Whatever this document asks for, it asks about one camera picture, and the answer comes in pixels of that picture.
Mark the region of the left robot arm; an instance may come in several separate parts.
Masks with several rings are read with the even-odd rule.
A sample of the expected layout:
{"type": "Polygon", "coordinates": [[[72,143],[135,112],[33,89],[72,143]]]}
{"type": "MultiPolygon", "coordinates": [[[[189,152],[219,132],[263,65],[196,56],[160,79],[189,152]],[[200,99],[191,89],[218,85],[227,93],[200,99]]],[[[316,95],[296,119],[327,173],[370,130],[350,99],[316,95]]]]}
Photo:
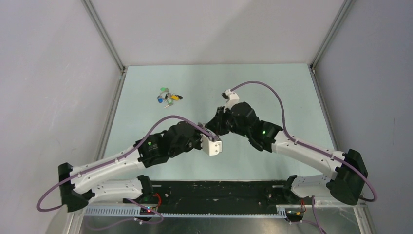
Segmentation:
{"type": "Polygon", "coordinates": [[[222,152],[222,141],[202,127],[181,121],[168,130],[136,141],[111,157],[76,167],[63,163],[58,166],[61,202],[68,212],[105,200],[139,199],[148,203],[154,197],[148,176],[139,175],[127,180],[116,180],[115,177],[166,163],[169,158],[194,149],[215,156],[222,152]]]}

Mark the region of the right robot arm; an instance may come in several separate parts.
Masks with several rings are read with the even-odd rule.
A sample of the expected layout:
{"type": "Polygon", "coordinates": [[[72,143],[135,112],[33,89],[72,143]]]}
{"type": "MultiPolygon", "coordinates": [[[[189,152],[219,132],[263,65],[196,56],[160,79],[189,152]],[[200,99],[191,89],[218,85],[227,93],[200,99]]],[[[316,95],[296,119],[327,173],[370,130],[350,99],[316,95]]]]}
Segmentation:
{"type": "Polygon", "coordinates": [[[218,107],[206,128],[219,136],[238,134],[246,137],[258,151],[288,156],[318,170],[320,175],[289,177],[282,195],[290,204],[301,198],[331,195],[354,206],[362,198],[368,172],[356,150],[345,153],[322,149],[300,139],[291,140],[281,126],[260,120],[246,102],[235,104],[231,109],[218,107]]]}

